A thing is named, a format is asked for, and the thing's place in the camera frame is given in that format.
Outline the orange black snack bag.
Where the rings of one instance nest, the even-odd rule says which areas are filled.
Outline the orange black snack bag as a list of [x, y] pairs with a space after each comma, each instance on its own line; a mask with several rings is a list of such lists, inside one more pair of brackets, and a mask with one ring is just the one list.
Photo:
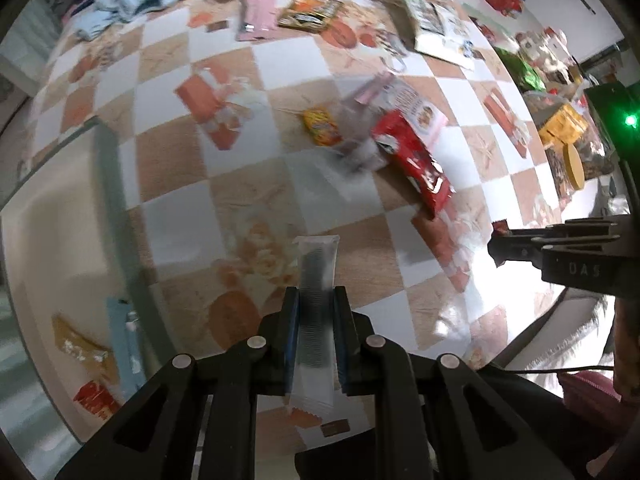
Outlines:
[[323, 32], [342, 6], [340, 0], [292, 0], [280, 13], [277, 25], [303, 32]]

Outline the yellow snack box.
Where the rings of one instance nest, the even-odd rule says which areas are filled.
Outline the yellow snack box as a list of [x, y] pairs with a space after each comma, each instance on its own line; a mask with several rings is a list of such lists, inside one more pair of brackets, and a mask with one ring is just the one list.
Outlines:
[[574, 144], [588, 129], [588, 122], [570, 104], [560, 106], [538, 130], [545, 148]]

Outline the pink snack pouch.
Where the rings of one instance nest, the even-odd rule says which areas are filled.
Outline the pink snack pouch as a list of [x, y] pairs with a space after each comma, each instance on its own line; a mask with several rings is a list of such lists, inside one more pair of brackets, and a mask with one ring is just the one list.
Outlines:
[[270, 40], [277, 36], [277, 0], [242, 0], [238, 41]]

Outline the green foil snack bag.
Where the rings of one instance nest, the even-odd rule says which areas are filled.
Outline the green foil snack bag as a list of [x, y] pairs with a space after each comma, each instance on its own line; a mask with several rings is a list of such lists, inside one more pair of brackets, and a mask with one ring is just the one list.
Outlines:
[[526, 63], [519, 55], [508, 50], [495, 47], [500, 61], [510, 74], [514, 84], [522, 93], [529, 91], [546, 91], [546, 85], [528, 63]]

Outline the white storage tray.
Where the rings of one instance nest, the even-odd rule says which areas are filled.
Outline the white storage tray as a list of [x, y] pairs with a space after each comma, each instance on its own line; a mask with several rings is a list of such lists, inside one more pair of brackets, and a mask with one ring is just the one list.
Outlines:
[[70, 433], [85, 442], [103, 422], [75, 401], [79, 389], [95, 379], [120, 400], [124, 382], [110, 382], [58, 348], [55, 322], [111, 350], [107, 304], [124, 300], [138, 316], [146, 374], [176, 350], [145, 283], [118, 139], [99, 118], [52, 148], [3, 204], [1, 265], [40, 384]]

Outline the small yellow candy packet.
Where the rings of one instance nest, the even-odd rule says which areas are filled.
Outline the small yellow candy packet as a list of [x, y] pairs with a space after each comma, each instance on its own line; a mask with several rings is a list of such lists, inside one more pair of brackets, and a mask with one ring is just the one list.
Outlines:
[[337, 122], [326, 106], [307, 108], [303, 111], [302, 118], [314, 144], [328, 148], [343, 141]]

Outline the clear white snack packet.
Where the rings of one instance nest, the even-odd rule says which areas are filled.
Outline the clear white snack packet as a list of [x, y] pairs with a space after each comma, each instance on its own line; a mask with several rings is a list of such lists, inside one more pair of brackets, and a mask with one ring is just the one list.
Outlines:
[[325, 418], [333, 410], [333, 291], [337, 235], [304, 236], [297, 248], [298, 330], [290, 400], [293, 408]]

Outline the pink white cookie packet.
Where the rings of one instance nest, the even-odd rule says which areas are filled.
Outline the pink white cookie packet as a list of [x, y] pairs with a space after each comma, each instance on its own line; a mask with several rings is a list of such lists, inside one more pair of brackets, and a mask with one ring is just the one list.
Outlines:
[[343, 103], [350, 117], [367, 131], [386, 113], [399, 110], [428, 148], [448, 125], [448, 118], [434, 103], [391, 73], [377, 74], [354, 90]]

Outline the red packet in tray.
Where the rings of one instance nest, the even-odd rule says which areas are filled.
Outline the red packet in tray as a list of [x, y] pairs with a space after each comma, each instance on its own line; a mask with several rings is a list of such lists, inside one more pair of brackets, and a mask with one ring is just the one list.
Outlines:
[[86, 382], [75, 394], [74, 401], [101, 420], [109, 420], [120, 409], [114, 396], [96, 380]]

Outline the golden snack bar packet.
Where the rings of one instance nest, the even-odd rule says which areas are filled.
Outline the golden snack bar packet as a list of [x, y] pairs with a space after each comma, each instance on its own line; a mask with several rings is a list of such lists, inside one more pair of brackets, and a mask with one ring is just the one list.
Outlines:
[[78, 361], [92, 377], [111, 385], [119, 384], [114, 354], [111, 349], [96, 344], [68, 324], [61, 315], [52, 318], [56, 348]]

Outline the checkered patterned tablecloth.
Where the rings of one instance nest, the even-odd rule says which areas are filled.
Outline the checkered patterned tablecloth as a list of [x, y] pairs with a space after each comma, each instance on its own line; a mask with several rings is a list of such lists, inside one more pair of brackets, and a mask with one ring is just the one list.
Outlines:
[[[341, 2], [323, 34], [256, 42], [236, 40], [236, 0], [183, 0], [91, 42], [66, 32], [32, 104], [26, 165], [93, 117], [116, 134], [145, 283], [178, 351], [211, 356], [247, 336], [297, 281], [296, 237], [337, 235], [335, 281], [378, 332], [481, 366], [561, 291], [531, 266], [495, 266], [486, 249], [496, 220], [542, 226], [558, 215], [547, 157], [538, 139], [514, 148], [485, 107], [498, 92], [532, 123], [471, 20], [461, 19], [480, 55], [466, 70], [396, 58], [382, 6]], [[435, 224], [443, 248], [424, 242], [397, 168], [350, 174], [302, 122], [387, 66], [448, 118], [428, 148], [454, 187]]]

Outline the white printed booklet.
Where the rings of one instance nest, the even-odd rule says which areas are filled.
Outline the white printed booklet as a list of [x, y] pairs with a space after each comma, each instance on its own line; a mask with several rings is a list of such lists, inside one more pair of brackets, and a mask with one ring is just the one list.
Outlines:
[[416, 52], [472, 70], [475, 47], [456, 12], [430, 0], [401, 0]]

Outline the red snack packet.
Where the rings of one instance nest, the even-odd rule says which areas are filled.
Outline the red snack packet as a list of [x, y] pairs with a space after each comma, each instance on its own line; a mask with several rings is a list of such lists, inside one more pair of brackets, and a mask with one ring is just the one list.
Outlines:
[[431, 152], [400, 110], [385, 113], [371, 130], [375, 144], [419, 193], [427, 218], [447, 205], [454, 189]]

